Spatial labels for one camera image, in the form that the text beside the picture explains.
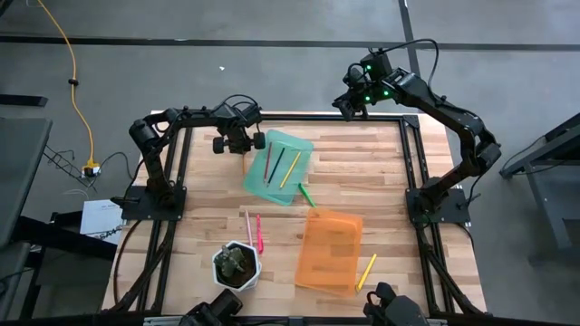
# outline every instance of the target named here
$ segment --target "wooden tabletop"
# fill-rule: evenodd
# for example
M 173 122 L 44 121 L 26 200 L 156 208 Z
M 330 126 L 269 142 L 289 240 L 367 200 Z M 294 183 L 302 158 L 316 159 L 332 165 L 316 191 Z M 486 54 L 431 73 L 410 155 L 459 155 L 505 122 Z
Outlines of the wooden tabletop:
M 445 128 L 429 116 L 419 117 L 430 175 L 441 176 L 452 168 Z M 199 302 L 211 302 L 223 290 L 213 283 L 211 256 L 230 240 L 247 241 L 246 209 L 253 217 L 254 232 L 256 214 L 261 216 L 265 251 L 260 257 L 263 270 L 257 287 L 238 295 L 244 303 L 239 315 L 362 317 L 365 294 L 374 290 L 378 282 L 391 284 L 396 293 L 409 296 L 426 312 L 417 240 L 404 200 L 408 185 L 398 124 L 265 121 L 260 129 L 277 129 L 314 143 L 304 184 L 319 207 L 362 217 L 357 280 L 372 254 L 378 255 L 366 284 L 353 298 L 295 286 L 295 268 L 309 209 L 305 198 L 297 194 L 291 206 L 280 206 L 247 193 L 242 187 L 242 157 L 215 155 L 211 143 L 218 134 L 216 129 L 198 128 L 194 129 L 188 157 L 188 197 L 184 218 L 178 222 L 175 234 L 163 313 L 185 313 Z M 410 142 L 416 159 L 412 137 Z M 255 154 L 246 154 L 246 168 Z M 173 179 L 179 155 L 174 162 Z M 142 168 L 136 184 L 144 185 L 146 176 Z M 421 185 L 421 178 L 416 179 Z M 137 227 L 122 255 L 118 276 L 121 296 L 143 268 L 151 225 L 144 222 Z M 124 228 L 121 240 L 128 229 L 129 226 Z M 485 311 L 468 236 L 456 225 L 441 225 L 440 232 L 449 273 L 471 301 Z M 148 307 L 157 278 L 156 272 Z M 434 277 L 434 282 L 438 304 L 443 307 L 439 278 Z M 113 305 L 112 297 L 110 277 L 103 308 Z

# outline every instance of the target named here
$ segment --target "translucent plastic bin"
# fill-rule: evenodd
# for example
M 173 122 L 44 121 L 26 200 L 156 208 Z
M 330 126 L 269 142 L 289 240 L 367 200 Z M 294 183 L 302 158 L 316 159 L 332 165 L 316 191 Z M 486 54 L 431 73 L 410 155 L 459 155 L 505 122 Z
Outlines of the translucent plastic bin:
M 362 231 L 359 216 L 311 208 L 295 284 L 342 297 L 354 296 Z
M 272 152 L 270 153 L 270 162 L 268 164 L 268 171 L 266 173 L 266 181 L 269 180 L 276 161 L 280 156 L 282 149 L 284 154 L 280 159 L 275 174 L 272 177 L 271 183 L 268 185 L 264 181 L 264 172 L 266 169 L 266 158 L 268 154 L 268 147 L 272 144 Z M 277 204 L 288 206 L 292 204 L 295 194 L 298 192 L 298 184 L 302 182 L 305 173 L 308 171 L 308 162 L 310 161 L 310 154 L 314 149 L 312 141 L 306 139 L 299 139 L 294 136 L 285 134 L 277 130 L 269 130 L 266 134 L 266 148 L 260 150 L 252 167 L 246 173 L 244 179 L 244 188 L 259 197 L 273 201 Z M 286 172 L 292 166 L 296 155 L 300 152 L 300 157 L 296 161 L 292 173 L 288 177 L 283 187 L 280 187 Z

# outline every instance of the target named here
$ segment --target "succulent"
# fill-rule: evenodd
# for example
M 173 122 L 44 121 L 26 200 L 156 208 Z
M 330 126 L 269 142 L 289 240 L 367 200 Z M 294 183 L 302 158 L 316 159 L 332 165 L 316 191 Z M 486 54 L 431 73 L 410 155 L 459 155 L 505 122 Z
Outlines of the succulent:
M 221 246 L 221 253 L 214 259 L 214 264 L 219 267 L 224 277 L 232 277 L 236 270 L 243 273 L 242 264 L 245 262 L 246 258 L 240 248 L 227 249 L 224 245 Z

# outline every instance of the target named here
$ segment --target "white paper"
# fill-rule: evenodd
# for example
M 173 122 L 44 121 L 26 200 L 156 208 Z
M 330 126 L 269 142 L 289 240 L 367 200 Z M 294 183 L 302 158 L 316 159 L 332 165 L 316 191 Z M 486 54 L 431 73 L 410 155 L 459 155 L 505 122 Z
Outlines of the white paper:
M 95 232 L 105 233 L 124 225 L 121 214 L 122 209 L 119 205 L 110 200 L 85 201 L 82 209 L 81 234 L 91 234 L 89 236 L 99 238 L 99 235 L 102 234 L 95 234 Z M 121 231 L 114 235 L 109 235 L 103 240 L 118 245 L 120 238 Z

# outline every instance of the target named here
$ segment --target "concrete floor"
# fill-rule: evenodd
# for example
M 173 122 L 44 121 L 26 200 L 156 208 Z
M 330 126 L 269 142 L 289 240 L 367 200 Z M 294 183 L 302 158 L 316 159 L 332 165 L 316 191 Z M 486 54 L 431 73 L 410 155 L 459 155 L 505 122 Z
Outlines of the concrete floor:
M 404 41 L 395 0 L 45 0 L 70 35 L 203 40 Z M 574 0 L 408 0 L 415 38 L 447 43 L 580 43 L 580 4 Z M 16 0 L 0 18 L 0 33 L 56 31 L 42 9 Z M 289 47 L 74 46 L 78 102 L 95 137 L 97 159 L 124 151 L 134 167 L 138 151 L 128 137 L 133 120 L 170 106 L 210 106 L 234 92 L 256 97 L 266 110 L 333 110 L 332 99 L 351 62 L 366 50 Z M 393 65 L 409 67 L 406 51 Z M 420 51 L 420 71 L 433 51 Z M 475 111 L 502 143 L 504 155 L 478 183 L 482 196 L 470 212 L 488 310 L 497 316 L 580 323 L 580 273 L 560 264 L 531 267 L 530 254 L 552 245 L 546 221 L 527 181 L 497 174 L 513 153 L 578 112 L 575 88 L 580 53 L 442 52 L 434 91 Z M 53 119 L 49 144 L 73 149 L 77 166 L 88 155 L 84 126 L 71 107 L 71 62 L 62 45 L 0 43 L 0 92 L 49 98 L 44 109 L 0 108 L 6 117 Z M 377 111 L 414 112 L 393 103 Z M 449 135 L 459 162 L 459 143 Z M 129 180 L 120 158 L 103 168 L 98 194 L 119 195 Z M 470 187 L 468 180 L 465 187 Z M 82 208 L 82 197 L 62 192 L 74 180 L 43 161 L 24 214 L 47 220 L 53 211 Z M 38 316 L 98 309 L 110 263 L 69 256 L 47 266 Z M 70 298 L 82 293 L 84 301 Z

